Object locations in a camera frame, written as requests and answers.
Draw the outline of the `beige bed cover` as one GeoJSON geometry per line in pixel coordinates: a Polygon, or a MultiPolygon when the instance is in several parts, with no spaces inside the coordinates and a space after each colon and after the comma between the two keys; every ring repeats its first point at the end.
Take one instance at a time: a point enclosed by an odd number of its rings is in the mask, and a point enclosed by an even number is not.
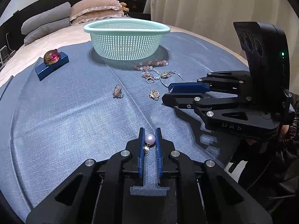
{"type": "Polygon", "coordinates": [[[11,76],[34,64],[51,49],[90,41],[90,35],[83,31],[83,27],[84,24],[70,26],[40,38],[30,45],[22,46],[1,70],[1,85],[4,85],[11,76]]]}

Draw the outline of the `grey folded duvet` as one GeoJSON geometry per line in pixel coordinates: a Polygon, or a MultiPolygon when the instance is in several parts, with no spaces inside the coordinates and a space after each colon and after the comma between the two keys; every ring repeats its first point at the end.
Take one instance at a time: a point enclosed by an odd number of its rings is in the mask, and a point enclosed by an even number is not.
{"type": "Polygon", "coordinates": [[[66,2],[27,19],[21,27],[21,33],[25,35],[24,46],[48,34],[69,27],[70,12],[71,5],[66,2]]]}

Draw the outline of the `silver hoop earring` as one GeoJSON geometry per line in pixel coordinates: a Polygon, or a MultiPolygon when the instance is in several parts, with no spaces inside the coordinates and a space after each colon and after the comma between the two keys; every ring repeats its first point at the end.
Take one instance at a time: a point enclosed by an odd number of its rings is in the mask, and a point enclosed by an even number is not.
{"type": "Polygon", "coordinates": [[[184,79],[183,77],[177,73],[176,71],[164,71],[160,74],[160,83],[168,88],[170,84],[172,83],[183,83],[184,79]]]}

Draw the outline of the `black nightstand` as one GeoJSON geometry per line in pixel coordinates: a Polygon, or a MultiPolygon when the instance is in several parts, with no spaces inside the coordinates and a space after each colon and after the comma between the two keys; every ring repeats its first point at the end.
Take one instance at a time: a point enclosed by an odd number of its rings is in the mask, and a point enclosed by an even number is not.
{"type": "Polygon", "coordinates": [[[128,17],[151,21],[150,13],[144,12],[145,1],[126,0],[125,3],[127,4],[126,7],[129,9],[129,11],[126,12],[128,17]]]}

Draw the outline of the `beige curtain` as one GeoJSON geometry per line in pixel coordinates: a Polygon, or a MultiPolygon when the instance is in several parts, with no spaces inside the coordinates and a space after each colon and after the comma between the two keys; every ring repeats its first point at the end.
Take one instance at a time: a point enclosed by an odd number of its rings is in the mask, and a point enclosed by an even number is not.
{"type": "Polygon", "coordinates": [[[241,53],[233,22],[256,21],[284,30],[298,59],[298,17],[287,0],[151,0],[154,21],[182,28],[241,53]]]}

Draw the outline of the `mint green plastic basket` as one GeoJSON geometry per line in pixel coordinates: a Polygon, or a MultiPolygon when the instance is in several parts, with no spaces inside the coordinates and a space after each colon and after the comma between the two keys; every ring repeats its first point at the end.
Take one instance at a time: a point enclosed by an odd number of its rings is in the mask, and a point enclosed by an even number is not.
{"type": "Polygon", "coordinates": [[[154,54],[170,27],[154,21],[123,18],[86,24],[84,32],[90,34],[93,48],[100,57],[134,61],[154,54]]]}

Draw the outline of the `red glass ornament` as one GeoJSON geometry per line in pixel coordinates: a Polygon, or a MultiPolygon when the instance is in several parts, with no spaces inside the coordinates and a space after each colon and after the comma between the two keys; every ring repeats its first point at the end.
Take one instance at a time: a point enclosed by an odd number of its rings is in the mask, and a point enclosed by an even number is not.
{"type": "Polygon", "coordinates": [[[46,66],[57,63],[61,58],[61,55],[57,49],[47,51],[43,57],[43,62],[46,66]]]}

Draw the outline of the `blue rectangular box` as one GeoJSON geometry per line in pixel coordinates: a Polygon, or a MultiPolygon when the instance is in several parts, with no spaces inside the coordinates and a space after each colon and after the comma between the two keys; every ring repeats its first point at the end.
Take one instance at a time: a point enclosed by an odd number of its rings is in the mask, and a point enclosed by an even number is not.
{"type": "Polygon", "coordinates": [[[38,65],[35,68],[36,74],[40,81],[42,81],[44,78],[46,78],[48,75],[62,67],[63,65],[67,64],[69,62],[68,55],[64,52],[60,52],[60,59],[52,64],[52,65],[46,65],[44,62],[42,62],[40,65],[38,65]]]}

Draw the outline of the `blue fabric cloth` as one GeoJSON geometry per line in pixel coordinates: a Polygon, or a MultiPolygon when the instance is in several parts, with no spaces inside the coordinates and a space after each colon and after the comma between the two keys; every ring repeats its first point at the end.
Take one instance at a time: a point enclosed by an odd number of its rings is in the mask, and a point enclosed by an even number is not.
{"type": "Polygon", "coordinates": [[[1,87],[1,192],[21,220],[86,159],[108,159],[141,127],[160,128],[193,160],[229,160],[223,145],[234,141],[205,130],[193,111],[152,100],[151,90],[167,88],[147,83],[133,63],[105,60],[90,42],[62,51],[70,61],[44,80],[40,57],[1,87]],[[117,84],[120,99],[112,97],[117,84]]]}

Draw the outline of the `pearl pendant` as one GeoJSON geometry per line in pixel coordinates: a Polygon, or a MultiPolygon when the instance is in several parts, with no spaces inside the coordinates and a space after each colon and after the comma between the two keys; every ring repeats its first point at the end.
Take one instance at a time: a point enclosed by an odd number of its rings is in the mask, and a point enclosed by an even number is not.
{"type": "Polygon", "coordinates": [[[156,137],[153,134],[148,134],[144,139],[144,147],[143,152],[144,155],[147,156],[150,153],[150,148],[155,145],[156,137]]]}

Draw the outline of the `pink ruffled pillow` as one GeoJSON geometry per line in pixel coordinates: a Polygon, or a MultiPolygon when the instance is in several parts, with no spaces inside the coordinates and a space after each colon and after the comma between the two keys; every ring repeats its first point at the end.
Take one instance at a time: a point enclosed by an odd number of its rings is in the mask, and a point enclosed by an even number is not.
{"type": "Polygon", "coordinates": [[[82,0],[71,7],[69,21],[74,25],[123,15],[120,2],[117,0],[82,0]]]}

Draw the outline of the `brown teddy bear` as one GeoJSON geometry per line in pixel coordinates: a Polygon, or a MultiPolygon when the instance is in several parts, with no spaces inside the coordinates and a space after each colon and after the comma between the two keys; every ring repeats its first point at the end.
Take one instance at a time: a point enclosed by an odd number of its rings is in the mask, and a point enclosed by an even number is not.
{"type": "Polygon", "coordinates": [[[121,5],[121,10],[123,12],[126,12],[126,13],[129,12],[129,9],[127,8],[127,4],[126,3],[121,2],[120,5],[121,5]]]}

